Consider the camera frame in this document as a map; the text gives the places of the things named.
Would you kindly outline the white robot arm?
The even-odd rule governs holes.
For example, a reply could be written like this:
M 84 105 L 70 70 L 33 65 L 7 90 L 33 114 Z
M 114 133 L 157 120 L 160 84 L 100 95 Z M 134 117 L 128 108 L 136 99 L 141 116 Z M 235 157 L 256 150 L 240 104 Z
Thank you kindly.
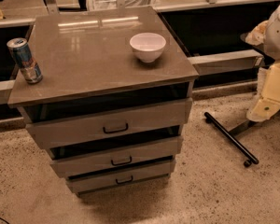
M 274 59 L 268 68 L 260 68 L 257 94 L 246 117 L 254 122 L 270 119 L 280 110 L 280 5 L 267 21 L 259 23 L 245 38 L 247 44 L 263 45 L 263 52 Z

